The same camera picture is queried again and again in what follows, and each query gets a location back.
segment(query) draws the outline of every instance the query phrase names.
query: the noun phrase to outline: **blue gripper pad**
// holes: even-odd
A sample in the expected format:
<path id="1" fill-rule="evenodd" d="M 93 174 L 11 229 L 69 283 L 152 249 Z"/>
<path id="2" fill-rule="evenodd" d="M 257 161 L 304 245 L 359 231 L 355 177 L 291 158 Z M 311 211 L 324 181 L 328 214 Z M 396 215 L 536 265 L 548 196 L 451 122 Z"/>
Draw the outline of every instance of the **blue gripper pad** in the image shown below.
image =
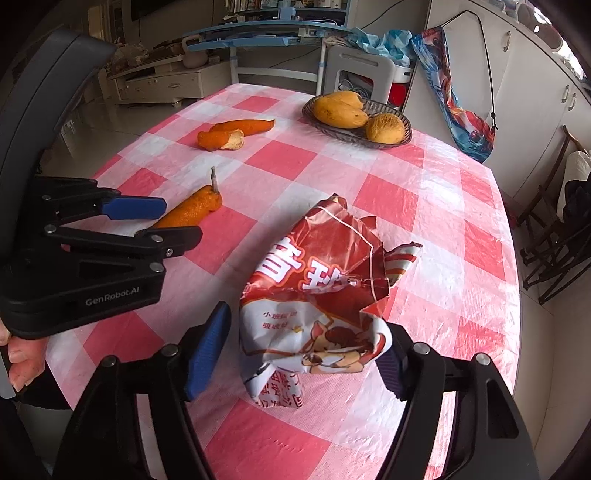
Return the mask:
<path id="1" fill-rule="evenodd" d="M 103 204 L 102 213 L 111 220 L 156 220 L 166 212 L 161 197 L 114 197 Z"/>
<path id="2" fill-rule="evenodd" d="M 375 360 L 384 386 L 399 400 L 407 400 L 408 391 L 402 380 L 402 360 L 394 348 L 389 348 Z"/>
<path id="3" fill-rule="evenodd" d="M 189 359 L 189 374 L 185 385 L 185 393 L 189 400 L 197 398 L 207 387 L 231 324 L 232 312 L 229 305 L 223 301 L 218 302 L 205 323 L 205 331 Z"/>

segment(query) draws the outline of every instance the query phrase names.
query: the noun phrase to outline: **pink checkered tablecloth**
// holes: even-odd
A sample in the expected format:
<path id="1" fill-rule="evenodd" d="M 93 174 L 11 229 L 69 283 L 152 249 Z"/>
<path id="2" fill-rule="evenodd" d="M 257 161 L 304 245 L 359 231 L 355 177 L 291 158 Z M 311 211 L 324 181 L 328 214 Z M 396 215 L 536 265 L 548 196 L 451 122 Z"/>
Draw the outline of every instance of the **pink checkered tablecloth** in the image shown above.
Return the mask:
<path id="1" fill-rule="evenodd" d="M 412 143 L 391 150 L 333 140 L 302 119 L 309 99 L 265 86 L 229 86 L 150 129 L 96 174 L 100 186 L 162 196 L 170 209 L 208 183 L 215 166 L 223 206 L 201 223 L 197 248 L 165 262 L 158 304 L 51 339 L 47 361 L 72 406 L 105 355 L 122 361 L 151 356 L 203 323 L 218 300 L 232 306 L 235 324 L 242 287 L 272 241 L 333 192 L 358 217 L 378 217 L 386 249 L 424 245 L 391 293 L 388 320 L 442 355 L 469 359 L 487 352 L 512 391 L 519 355 L 517 266 L 490 169 L 417 131 Z M 277 123 L 247 137 L 240 150 L 195 147 L 197 132 L 240 118 Z M 132 235 L 151 223 L 99 217 L 78 225 Z M 210 387 L 189 405 L 217 478 L 373 479 L 404 408 L 375 365 L 360 374 L 307 375 L 302 408 L 263 409 L 240 381 L 237 335 L 234 325 Z M 445 460 L 453 400 L 446 394 L 430 478 Z M 149 430 L 150 416 L 140 410 Z M 150 451 L 152 474 L 161 477 Z"/>

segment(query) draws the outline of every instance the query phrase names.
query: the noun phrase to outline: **woven fruit basket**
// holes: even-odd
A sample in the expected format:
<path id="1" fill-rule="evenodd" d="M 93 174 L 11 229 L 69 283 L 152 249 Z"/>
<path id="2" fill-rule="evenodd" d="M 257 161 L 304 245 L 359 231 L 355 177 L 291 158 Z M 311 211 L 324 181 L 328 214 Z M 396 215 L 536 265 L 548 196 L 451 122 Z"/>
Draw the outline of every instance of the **woven fruit basket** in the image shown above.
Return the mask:
<path id="1" fill-rule="evenodd" d="M 318 130 L 322 133 L 337 138 L 338 140 L 342 140 L 343 142 L 354 143 L 356 145 L 361 145 L 362 147 L 368 148 L 394 148 L 400 147 L 401 145 L 406 145 L 411 141 L 413 138 L 413 129 L 410 126 L 410 122 L 408 118 L 406 118 L 403 114 L 401 114 L 398 110 L 394 107 L 386 105 L 385 103 L 376 102 L 375 100 L 367 100 L 365 98 L 362 99 L 363 101 L 363 108 L 362 110 L 368 114 L 371 118 L 379 113 L 392 113 L 396 115 L 402 123 L 404 124 L 404 139 L 396 144 L 389 144 L 389 143 L 380 143 L 380 142 L 372 142 L 365 138 L 365 127 L 355 128 L 355 129 L 343 129 L 343 128 L 336 128 L 331 127 L 330 125 L 326 125 L 319 120 L 316 119 L 312 110 L 314 108 L 314 102 L 323 95 L 315 96 L 311 98 L 308 103 L 306 103 L 301 112 L 304 117 Z"/>

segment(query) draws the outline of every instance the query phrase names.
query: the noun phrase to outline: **cabinet handle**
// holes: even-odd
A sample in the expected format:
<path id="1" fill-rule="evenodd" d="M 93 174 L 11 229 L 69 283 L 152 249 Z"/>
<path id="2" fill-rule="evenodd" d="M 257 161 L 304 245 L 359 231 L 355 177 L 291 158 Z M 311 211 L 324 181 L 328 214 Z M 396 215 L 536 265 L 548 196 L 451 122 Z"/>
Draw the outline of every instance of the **cabinet handle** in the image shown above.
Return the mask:
<path id="1" fill-rule="evenodd" d="M 564 96 L 562 97 L 562 103 L 566 103 L 566 100 L 568 100 L 569 90 L 570 90 L 570 85 L 567 85 L 566 88 L 564 89 Z"/>
<path id="2" fill-rule="evenodd" d="M 509 44 L 511 43 L 511 32 L 507 32 L 507 43 L 503 47 L 503 51 L 509 50 Z"/>
<path id="3" fill-rule="evenodd" d="M 577 92 L 573 93 L 573 101 L 570 102 L 569 111 L 571 111 L 574 108 L 575 103 L 577 103 Z"/>

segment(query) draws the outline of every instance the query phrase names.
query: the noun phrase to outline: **cabinet door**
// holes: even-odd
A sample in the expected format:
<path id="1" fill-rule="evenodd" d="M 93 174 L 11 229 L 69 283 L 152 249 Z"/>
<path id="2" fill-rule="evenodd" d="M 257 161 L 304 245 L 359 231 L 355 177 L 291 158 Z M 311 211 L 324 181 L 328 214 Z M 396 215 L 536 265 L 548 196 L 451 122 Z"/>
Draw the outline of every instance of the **cabinet door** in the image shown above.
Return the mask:
<path id="1" fill-rule="evenodd" d="M 562 142 L 564 141 L 564 132 L 562 130 L 563 125 L 566 125 L 569 132 L 572 133 L 585 148 L 591 148 L 591 105 L 587 101 L 583 92 L 572 83 L 570 84 L 569 98 L 566 105 L 567 108 L 564 110 L 558 128 L 552 136 L 552 140 L 544 151 L 540 161 L 536 164 L 526 182 L 521 186 L 514 197 L 515 200 L 523 206 L 526 206 L 531 199 L 534 198 L 535 194 L 538 192 L 538 186 L 546 181 L 554 162 L 558 158 Z M 552 197 L 558 197 L 558 194 L 560 193 L 564 177 L 564 167 L 566 166 L 566 157 L 575 150 L 576 147 L 571 142 L 564 155 L 563 162 L 556 172 L 554 180 L 550 184 L 548 191 Z"/>
<path id="2" fill-rule="evenodd" d="M 515 28 L 499 15 L 469 0 L 433 0 L 428 18 L 428 28 L 441 25 L 459 12 L 469 10 L 482 21 L 484 39 L 491 61 L 493 92 L 501 87 L 512 45 L 505 51 L 509 37 L 515 36 Z M 464 13 L 445 26 L 450 57 L 453 89 L 460 106 L 482 118 L 489 119 L 491 111 L 491 87 L 486 63 L 485 43 L 478 19 Z M 420 65 L 414 75 L 404 114 L 417 130 L 456 146 L 431 87 Z"/>
<path id="3" fill-rule="evenodd" d="M 526 36 L 511 38 L 512 54 L 496 97 L 498 130 L 485 161 L 501 190 L 514 196 L 543 156 L 567 106 L 570 78 Z"/>
<path id="4" fill-rule="evenodd" d="M 491 61 L 493 94 L 496 96 L 512 54 L 511 40 L 516 29 L 505 18 L 470 0 L 434 0 L 427 28 L 441 25 L 464 10 L 471 13 L 460 15 L 444 28 L 453 89 L 462 108 L 487 118 L 491 111 L 491 84 L 485 41 Z M 482 22 L 484 40 L 478 18 L 473 14 L 478 15 Z"/>

